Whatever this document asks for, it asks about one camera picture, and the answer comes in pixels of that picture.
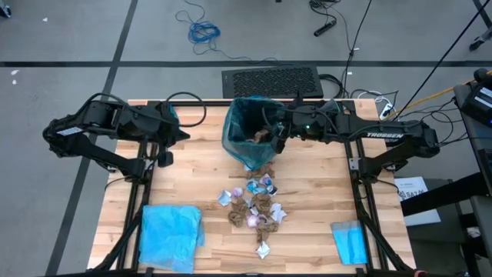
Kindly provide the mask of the black perforated computer case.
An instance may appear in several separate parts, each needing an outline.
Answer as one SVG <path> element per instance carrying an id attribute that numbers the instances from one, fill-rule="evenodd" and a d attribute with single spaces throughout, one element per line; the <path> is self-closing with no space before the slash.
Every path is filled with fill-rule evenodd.
<path id="1" fill-rule="evenodd" d="M 314 66 L 278 66 L 227 70 L 221 73 L 224 98 L 261 96 L 267 98 L 323 98 L 324 92 Z"/>

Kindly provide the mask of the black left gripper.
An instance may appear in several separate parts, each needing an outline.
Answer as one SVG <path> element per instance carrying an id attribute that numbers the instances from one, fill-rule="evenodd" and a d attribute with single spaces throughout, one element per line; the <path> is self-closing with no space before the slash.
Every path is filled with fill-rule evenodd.
<path id="1" fill-rule="evenodd" d="M 174 109 L 167 102 L 151 102 L 148 105 L 151 116 L 151 131 L 148 141 L 158 147 L 155 159 L 158 167 L 164 168 L 174 162 L 173 153 L 169 150 L 177 142 L 187 140 L 191 136 L 179 127 L 179 120 Z"/>

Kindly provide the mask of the blue white paper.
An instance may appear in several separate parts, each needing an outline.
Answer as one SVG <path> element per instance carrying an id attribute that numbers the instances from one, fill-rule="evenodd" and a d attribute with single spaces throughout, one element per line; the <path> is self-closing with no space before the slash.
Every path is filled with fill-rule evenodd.
<path id="1" fill-rule="evenodd" d="M 267 188 L 256 179 L 249 179 L 247 181 L 246 189 L 253 195 L 268 194 Z"/>

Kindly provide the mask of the blue plastic trash bag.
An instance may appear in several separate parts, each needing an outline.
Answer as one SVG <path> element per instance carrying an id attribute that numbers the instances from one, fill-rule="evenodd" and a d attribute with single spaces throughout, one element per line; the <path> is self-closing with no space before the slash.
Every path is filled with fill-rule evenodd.
<path id="1" fill-rule="evenodd" d="M 201 210 L 193 205 L 146 205 L 138 261 L 158 269 L 191 274 L 204 245 Z"/>

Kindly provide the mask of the folded blue trash bag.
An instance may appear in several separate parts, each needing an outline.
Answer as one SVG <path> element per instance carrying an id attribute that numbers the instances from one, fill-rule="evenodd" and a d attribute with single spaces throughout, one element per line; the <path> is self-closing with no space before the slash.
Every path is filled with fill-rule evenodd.
<path id="1" fill-rule="evenodd" d="M 334 222 L 331 230 L 343 265 L 367 263 L 364 235 L 359 221 Z"/>

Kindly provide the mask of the black power strip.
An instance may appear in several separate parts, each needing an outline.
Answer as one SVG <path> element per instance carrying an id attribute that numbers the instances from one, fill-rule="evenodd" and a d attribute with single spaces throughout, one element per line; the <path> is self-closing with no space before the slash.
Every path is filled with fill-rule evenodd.
<path id="1" fill-rule="evenodd" d="M 319 37 L 327 32 L 330 28 L 333 28 L 337 24 L 336 20 L 327 21 L 322 27 L 314 31 L 314 36 Z"/>

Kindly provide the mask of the black tripod leg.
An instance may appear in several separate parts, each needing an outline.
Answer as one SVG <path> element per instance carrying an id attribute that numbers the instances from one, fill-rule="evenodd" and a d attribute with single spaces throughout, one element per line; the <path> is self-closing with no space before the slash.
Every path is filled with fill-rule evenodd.
<path id="1" fill-rule="evenodd" d="M 487 26 L 487 30 L 473 40 L 469 46 L 470 52 L 477 50 L 480 46 L 482 46 L 482 44 L 492 39 L 492 19 L 488 16 L 485 9 L 480 12 L 480 16 L 483 19 L 484 24 Z"/>

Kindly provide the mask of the white printed paper sheet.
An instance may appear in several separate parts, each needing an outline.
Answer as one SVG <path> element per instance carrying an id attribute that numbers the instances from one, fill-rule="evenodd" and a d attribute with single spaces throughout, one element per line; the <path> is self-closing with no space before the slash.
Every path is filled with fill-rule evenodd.
<path id="1" fill-rule="evenodd" d="M 398 187 L 398 195 L 401 202 L 419 194 L 428 192 L 427 185 L 421 176 L 399 178 L 394 181 L 395 185 Z M 407 227 L 434 224 L 440 222 L 440 216 L 436 209 L 432 209 L 414 215 L 406 215 L 404 216 L 404 221 Z"/>

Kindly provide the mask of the black side desk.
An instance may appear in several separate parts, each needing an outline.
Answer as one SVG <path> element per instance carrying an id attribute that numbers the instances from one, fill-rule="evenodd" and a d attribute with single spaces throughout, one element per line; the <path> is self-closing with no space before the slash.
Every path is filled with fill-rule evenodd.
<path id="1" fill-rule="evenodd" d="M 469 93 L 468 85 L 492 82 L 492 73 L 485 68 L 474 72 L 474 80 L 467 85 L 454 87 L 457 107 L 460 110 Z M 453 205 L 457 210 L 457 222 L 464 237 L 461 249 L 470 277 L 481 275 L 477 257 L 488 259 L 492 267 L 492 128 L 465 115 L 464 141 L 469 141 L 479 166 L 479 172 L 432 189 L 422 195 L 405 200 L 402 208 L 405 215 L 414 215 L 430 209 Z"/>

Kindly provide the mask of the black labelled desk device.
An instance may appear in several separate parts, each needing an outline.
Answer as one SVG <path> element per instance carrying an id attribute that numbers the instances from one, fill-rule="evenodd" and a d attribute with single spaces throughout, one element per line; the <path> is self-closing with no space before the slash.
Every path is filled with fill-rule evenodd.
<path id="1" fill-rule="evenodd" d="M 492 128 L 492 82 L 480 82 L 468 85 L 469 93 L 461 105 L 460 110 Z"/>

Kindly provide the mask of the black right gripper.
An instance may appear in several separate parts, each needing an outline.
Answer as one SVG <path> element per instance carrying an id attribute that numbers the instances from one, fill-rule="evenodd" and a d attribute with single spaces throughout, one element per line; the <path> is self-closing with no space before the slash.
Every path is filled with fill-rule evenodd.
<path id="1" fill-rule="evenodd" d="M 293 102 L 271 106 L 268 128 L 271 147 L 276 154 L 284 151 L 288 139 L 299 138 L 329 144 L 331 142 L 330 113 L 320 110 L 327 100 L 305 103 L 300 93 Z"/>

